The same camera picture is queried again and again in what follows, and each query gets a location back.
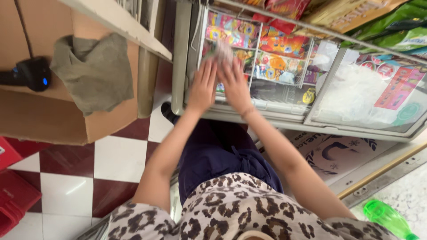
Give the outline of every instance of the white floor tile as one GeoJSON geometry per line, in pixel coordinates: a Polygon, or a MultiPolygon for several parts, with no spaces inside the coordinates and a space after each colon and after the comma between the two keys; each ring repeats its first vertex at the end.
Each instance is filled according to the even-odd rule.
{"type": "Polygon", "coordinates": [[[75,239],[91,226],[91,222],[91,217],[43,214],[43,240],[75,239]]]}
{"type": "Polygon", "coordinates": [[[11,166],[9,169],[30,171],[30,172],[40,172],[40,155],[35,153],[11,166]]]}
{"type": "Polygon", "coordinates": [[[26,213],[10,232],[1,240],[43,240],[43,224],[41,213],[26,213]]]}
{"type": "Polygon", "coordinates": [[[107,136],[95,142],[97,179],[139,182],[145,167],[147,141],[107,136]]]}
{"type": "Polygon", "coordinates": [[[100,217],[92,217],[92,226],[97,224],[99,221],[101,221],[102,218],[100,217]]]}
{"type": "Polygon", "coordinates": [[[172,128],[173,124],[163,117],[158,107],[151,113],[148,140],[161,143],[172,128]]]}
{"type": "Polygon", "coordinates": [[[94,179],[41,173],[44,214],[92,216],[94,179]]]}

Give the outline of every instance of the person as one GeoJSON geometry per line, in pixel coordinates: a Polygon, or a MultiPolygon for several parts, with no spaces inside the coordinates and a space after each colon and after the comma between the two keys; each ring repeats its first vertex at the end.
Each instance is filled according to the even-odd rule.
{"type": "Polygon", "coordinates": [[[175,126],[148,160],[132,202],[112,212],[110,240],[397,239],[379,224],[357,220],[256,110],[237,59],[218,65],[214,59],[201,63],[182,116],[162,105],[175,126]],[[242,127],[200,119],[214,102],[216,79],[296,201],[283,194],[276,173],[242,127]],[[170,178],[177,166],[183,208],[175,223],[169,216],[170,178]]]}

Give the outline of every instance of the green snack bag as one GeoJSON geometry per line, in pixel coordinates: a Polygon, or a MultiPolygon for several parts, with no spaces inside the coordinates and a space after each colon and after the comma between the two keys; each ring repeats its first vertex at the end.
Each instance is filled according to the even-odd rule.
{"type": "MultiPolygon", "coordinates": [[[[371,41],[379,47],[386,47],[399,52],[427,46],[427,28],[417,27],[409,31],[400,31],[371,41]]],[[[360,53],[371,53],[376,50],[362,48],[360,53]]]]}
{"type": "MultiPolygon", "coordinates": [[[[375,19],[363,26],[352,37],[369,41],[401,30],[409,30],[421,26],[427,21],[427,0],[413,0],[402,5],[396,11],[387,14],[382,19],[375,19]]],[[[342,47],[350,47],[354,43],[344,41],[342,47]]]]}

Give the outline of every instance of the red floor tile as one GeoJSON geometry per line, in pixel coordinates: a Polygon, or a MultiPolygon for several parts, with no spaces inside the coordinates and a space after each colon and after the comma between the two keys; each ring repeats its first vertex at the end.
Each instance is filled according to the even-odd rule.
{"type": "MultiPolygon", "coordinates": [[[[18,174],[22,179],[27,181],[33,187],[35,187],[38,191],[41,192],[41,184],[40,184],[40,173],[35,172],[27,172],[27,171],[19,171],[13,170],[16,174],[18,174]]],[[[28,211],[34,213],[41,213],[41,199],[39,199],[28,211]]]]}
{"type": "Polygon", "coordinates": [[[84,146],[53,145],[40,152],[40,171],[93,178],[94,159],[94,143],[84,146]]]}
{"type": "Polygon", "coordinates": [[[156,142],[147,142],[147,152],[145,155],[145,165],[147,165],[148,160],[150,159],[151,155],[153,155],[154,150],[156,150],[157,146],[159,146],[160,143],[156,142]]]}
{"type": "Polygon", "coordinates": [[[127,127],[119,130],[111,136],[148,140],[148,130],[150,128],[150,117],[138,118],[127,127]]]}
{"type": "Polygon", "coordinates": [[[131,199],[138,183],[94,179],[92,217],[105,217],[116,207],[131,199]]]}

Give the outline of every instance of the red snack bag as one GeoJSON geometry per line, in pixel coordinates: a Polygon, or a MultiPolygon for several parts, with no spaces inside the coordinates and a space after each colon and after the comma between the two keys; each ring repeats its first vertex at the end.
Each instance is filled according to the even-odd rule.
{"type": "MultiPolygon", "coordinates": [[[[267,0],[266,10],[278,13],[287,18],[299,20],[310,1],[311,0],[267,0]]],[[[258,13],[255,13],[252,19],[263,23],[267,23],[271,20],[270,17],[258,13]]],[[[292,33],[295,27],[295,24],[279,19],[272,21],[270,25],[286,34],[292,33]]]]}

